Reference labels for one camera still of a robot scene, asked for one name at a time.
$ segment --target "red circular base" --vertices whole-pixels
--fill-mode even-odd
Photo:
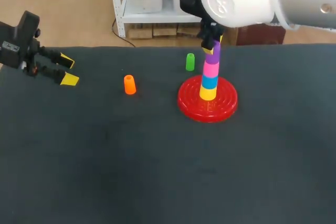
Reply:
[[[238,107],[238,95],[230,82],[218,78],[217,96],[212,101],[200,97],[202,76],[186,80],[178,91],[178,107],[189,118],[203,122],[215,123],[228,119]]]

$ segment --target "dark gray table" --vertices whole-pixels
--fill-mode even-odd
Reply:
[[[0,72],[1,224],[336,223],[336,45],[225,50],[239,108],[220,124],[176,105],[201,50],[64,53],[75,88]]]

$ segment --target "white shelf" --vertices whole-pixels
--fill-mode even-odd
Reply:
[[[123,23],[196,23],[201,19],[193,15],[181,15],[174,11],[173,0],[163,0],[163,8],[159,13],[133,14],[128,11],[127,0],[121,5],[124,12],[121,17]]]

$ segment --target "orange cup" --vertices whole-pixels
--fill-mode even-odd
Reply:
[[[134,78],[130,74],[124,77],[124,86],[126,94],[135,94],[137,92]]]

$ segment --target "wooden floor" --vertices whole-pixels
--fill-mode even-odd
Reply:
[[[128,46],[111,32],[112,0],[1,0],[0,20],[17,25],[29,10],[41,17],[39,40],[45,46]],[[135,40],[136,46],[199,46],[192,39]],[[312,28],[288,31],[286,44],[336,43],[336,34]]]

